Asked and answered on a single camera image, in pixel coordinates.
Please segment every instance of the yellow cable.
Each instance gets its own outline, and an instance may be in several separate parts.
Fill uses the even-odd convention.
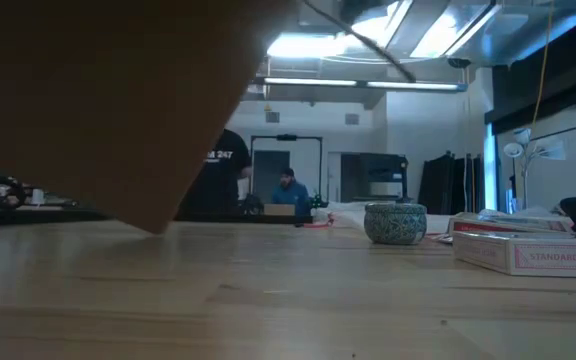
[[[552,15],[555,12],[555,0],[550,0],[550,14],[548,15],[548,30],[546,31],[546,46],[544,47],[544,61],[541,64],[541,78],[539,80],[539,94],[537,95],[537,103],[535,104],[535,113],[532,117],[532,128],[535,127],[537,122],[537,115],[539,114],[539,104],[541,103],[541,96],[544,91],[544,77],[546,76],[546,62],[548,60],[548,45],[550,44],[550,32],[552,30]]]

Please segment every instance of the ceiling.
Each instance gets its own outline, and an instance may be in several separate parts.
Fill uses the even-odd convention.
[[[384,8],[394,2],[364,1],[382,1]],[[341,0],[311,0],[311,2],[327,13],[339,17]],[[452,45],[455,38],[460,36],[461,29],[479,24],[476,20],[481,19],[490,9],[494,11],[490,11],[489,18],[481,21],[480,27],[476,32],[473,31],[474,35],[452,54],[452,57],[472,62],[470,73],[474,73],[474,69],[482,66],[510,65],[538,50],[545,43],[550,0],[412,0],[409,5],[408,11],[403,12],[405,16],[386,49],[400,59],[416,75],[418,81],[465,82],[463,70],[451,67],[447,57],[437,54],[436,51],[433,53],[433,49],[441,48],[441,41]],[[448,29],[439,26],[446,26],[446,19],[450,20]],[[576,0],[556,0],[551,40],[575,25]],[[329,37],[334,35],[337,38],[343,36],[335,25],[305,5],[301,7],[298,17],[290,22],[286,33]],[[335,56],[319,58],[268,56],[261,64],[257,75],[282,78],[403,81],[394,68],[387,66],[381,58],[359,44],[354,37],[347,38],[354,41],[345,42],[343,52]],[[251,86],[250,90],[242,100],[357,102],[363,103],[367,108],[372,108],[384,93],[383,90],[376,89],[285,85],[269,85],[263,90]]]

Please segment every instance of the door frame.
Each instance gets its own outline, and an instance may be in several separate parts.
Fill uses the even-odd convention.
[[[252,156],[251,156],[251,159],[253,162],[253,167],[252,167],[252,174],[250,175],[250,178],[249,178],[250,181],[248,181],[248,184],[249,184],[248,193],[249,194],[255,194],[256,196],[259,196],[259,198],[261,198],[261,195],[258,193],[259,189],[257,189],[257,190],[254,189],[254,187],[255,187],[255,172],[258,170],[258,168],[256,168],[254,166],[254,161],[255,161],[256,155],[259,155],[259,154],[256,154],[258,152],[261,152],[261,153],[281,153],[283,155],[288,155],[288,166],[290,166],[290,161],[291,161],[290,155],[291,154],[290,154],[290,151],[288,151],[288,150],[254,150],[253,149]]]
[[[277,141],[297,141],[297,140],[317,140],[319,141],[319,194],[321,194],[321,166],[322,166],[322,156],[323,156],[323,142],[324,138],[321,136],[298,136],[298,135],[252,135],[250,137],[250,158],[253,161],[254,165],[254,157],[255,154],[255,140],[257,139],[275,139]],[[252,181],[248,182],[248,193],[252,193]]]

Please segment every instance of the red and white box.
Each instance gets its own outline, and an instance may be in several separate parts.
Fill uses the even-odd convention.
[[[450,218],[448,233],[485,232],[564,232],[572,233],[568,218],[530,218],[508,215],[479,215],[462,212]]]
[[[455,232],[457,259],[509,275],[576,277],[576,235]]]

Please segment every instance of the man in black t-shirt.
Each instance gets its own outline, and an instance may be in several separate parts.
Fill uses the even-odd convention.
[[[217,145],[186,193],[180,209],[185,214],[232,214],[237,209],[237,180],[251,174],[248,147],[241,136],[224,130]]]

